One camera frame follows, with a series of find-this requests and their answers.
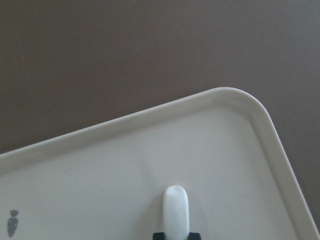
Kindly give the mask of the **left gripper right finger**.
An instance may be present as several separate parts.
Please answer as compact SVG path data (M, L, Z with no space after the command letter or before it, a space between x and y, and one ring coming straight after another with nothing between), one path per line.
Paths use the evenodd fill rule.
M202 240L201 234L198 232L190 232L187 240Z

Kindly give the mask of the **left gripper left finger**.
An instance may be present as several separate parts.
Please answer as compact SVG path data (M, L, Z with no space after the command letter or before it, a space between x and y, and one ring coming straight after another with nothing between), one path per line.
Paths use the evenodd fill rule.
M165 240L165 233L164 232L153 233L152 240Z

